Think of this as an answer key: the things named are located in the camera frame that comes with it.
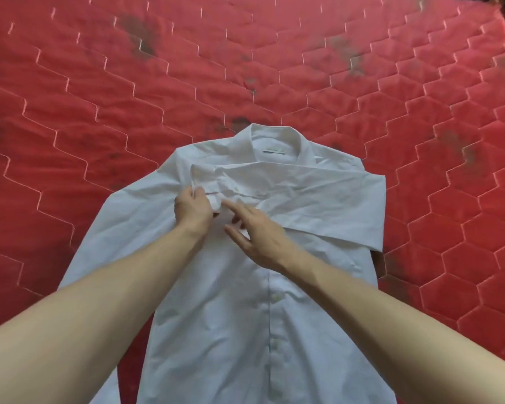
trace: left hand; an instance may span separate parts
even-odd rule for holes
[[[190,229],[202,236],[207,235],[213,221],[213,210],[206,192],[198,187],[188,186],[174,200],[176,226]]]

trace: forearm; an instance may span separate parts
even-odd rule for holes
[[[176,228],[0,326],[0,404],[88,402],[200,240]]]
[[[503,360],[309,254],[293,261],[288,277],[330,314],[404,402],[505,404]]]

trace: white shirt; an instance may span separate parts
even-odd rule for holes
[[[173,201],[202,186],[212,207],[240,199],[265,211],[301,247],[376,285],[385,181],[356,157],[288,127],[252,124],[235,137],[177,149],[162,167],[112,194],[61,283],[168,232]],[[314,301],[258,267],[222,231],[208,239],[155,311],[138,404],[394,404],[391,389]],[[116,370],[92,403],[118,404]]]

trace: shirt label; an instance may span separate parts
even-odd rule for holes
[[[262,150],[264,153],[277,153],[278,155],[283,155],[283,149],[267,148]]]

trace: shirt collar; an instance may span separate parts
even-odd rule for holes
[[[252,142],[253,136],[270,137],[291,144],[299,152],[296,165],[316,165],[311,143],[296,129],[288,126],[264,126],[252,123],[230,139],[230,144],[228,145],[230,155],[239,159],[239,162],[257,162],[258,159],[255,156]]]

